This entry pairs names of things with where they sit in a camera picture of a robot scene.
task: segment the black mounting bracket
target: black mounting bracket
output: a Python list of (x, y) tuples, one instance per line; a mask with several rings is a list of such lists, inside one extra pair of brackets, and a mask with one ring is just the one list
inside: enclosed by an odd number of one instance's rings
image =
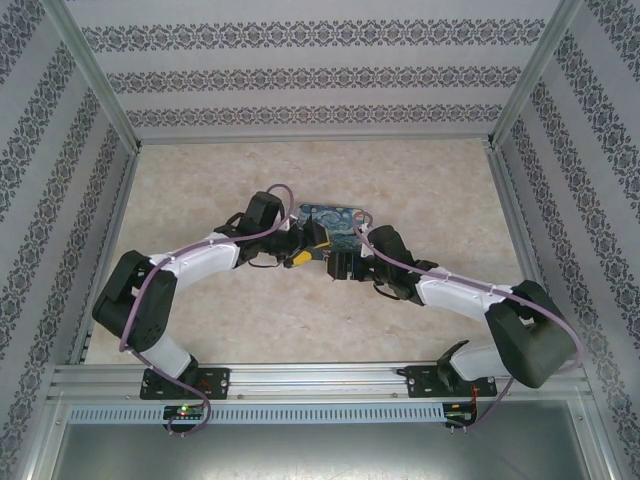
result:
[[(226, 400), (231, 371), (228, 368), (198, 368), (193, 387), (203, 392), (209, 400)], [(165, 380), (150, 368), (144, 371), (140, 386), (142, 400), (197, 400), (191, 393)]]
[(473, 382), (461, 380), (454, 388), (448, 388), (438, 377), (437, 365), (411, 365), (396, 371), (407, 379), (409, 398), (472, 397), (475, 386), (478, 397), (495, 397), (498, 394), (493, 378), (478, 378)]

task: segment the perforated metal strip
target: perforated metal strip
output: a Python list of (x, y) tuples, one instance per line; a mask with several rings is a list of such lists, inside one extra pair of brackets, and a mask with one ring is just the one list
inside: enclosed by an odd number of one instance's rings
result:
[[(70, 424), (145, 425), (162, 423), (162, 405), (75, 406)], [(328, 424), (328, 423), (419, 423), (443, 422), (441, 403), (403, 403), (368, 405), (214, 405), (209, 423), (234, 424)], [(197, 421), (184, 420), (189, 424)]]

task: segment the floor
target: floor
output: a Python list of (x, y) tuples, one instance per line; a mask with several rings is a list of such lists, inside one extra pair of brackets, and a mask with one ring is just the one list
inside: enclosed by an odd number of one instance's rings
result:
[[(200, 240), (277, 182), (298, 203), (364, 208), (415, 258), (497, 284), (522, 278), (478, 140), (145, 146), (113, 260)], [(489, 335), (371, 284), (333, 282), (321, 262), (202, 280), (176, 296), (168, 330), (201, 363), (431, 360)], [(87, 363), (135, 362), (95, 327)]]

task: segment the enclosure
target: enclosure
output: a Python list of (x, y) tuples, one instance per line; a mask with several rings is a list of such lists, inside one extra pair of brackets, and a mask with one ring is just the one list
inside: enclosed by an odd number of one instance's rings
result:
[[(640, 478), (637, 8), (2, 0), (0, 478)], [(200, 240), (277, 182), (417, 258), (537, 281), (583, 369), (449, 435), (395, 372), (485, 326), (322, 262), (243, 267), (176, 298), (171, 334), (230, 377), (212, 427), (168, 438), (177, 403), (140, 398), (91, 308), (124, 252)]]

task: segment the metal panel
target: metal panel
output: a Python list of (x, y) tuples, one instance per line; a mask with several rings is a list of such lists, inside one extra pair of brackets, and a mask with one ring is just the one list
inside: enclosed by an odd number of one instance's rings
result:
[(419, 423), (219, 425), (179, 440), (154, 426), (68, 425), (53, 478), (101, 476), (564, 480), (589, 471), (566, 405), (518, 402), (468, 435)]

